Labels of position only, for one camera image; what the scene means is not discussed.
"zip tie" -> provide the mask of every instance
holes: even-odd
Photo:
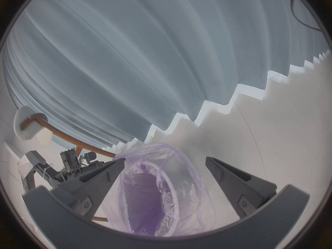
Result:
[[[49,168],[53,168],[53,163],[51,163],[51,165],[49,165],[47,168],[44,168],[44,173],[43,173],[43,179],[44,179],[44,176],[45,176],[45,172],[46,172],[46,170],[47,169],[49,169]]]

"translucent plastic bag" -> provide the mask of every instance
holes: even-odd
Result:
[[[205,183],[185,154],[163,143],[119,154],[121,172],[102,209],[115,230],[145,236],[182,236],[208,231],[215,210]]]

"gray curtain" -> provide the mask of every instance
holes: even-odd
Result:
[[[33,0],[3,48],[16,105],[97,147],[195,120],[238,83],[265,89],[327,50],[290,0]],[[296,0],[303,22],[317,25]]]

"curtain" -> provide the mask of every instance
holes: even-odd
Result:
[[[299,0],[301,21],[317,26]],[[328,48],[290,0],[32,0],[2,51],[17,105],[96,147],[133,138]]]

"black cable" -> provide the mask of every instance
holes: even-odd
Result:
[[[315,30],[315,31],[320,31],[321,32],[321,30],[319,29],[319,28],[317,28],[317,27],[312,27],[312,26],[309,26],[308,24],[306,24],[306,23],[303,23],[301,20],[299,20],[298,18],[297,18],[297,16],[295,15],[295,13],[294,13],[294,1],[295,0],[290,0],[291,1],[291,12],[292,12],[292,14],[293,14],[293,17],[299,22],[299,23],[301,23],[302,25],[304,25],[304,26],[306,26],[306,27],[308,27],[308,28],[310,28],[310,29],[313,29],[313,30]]]

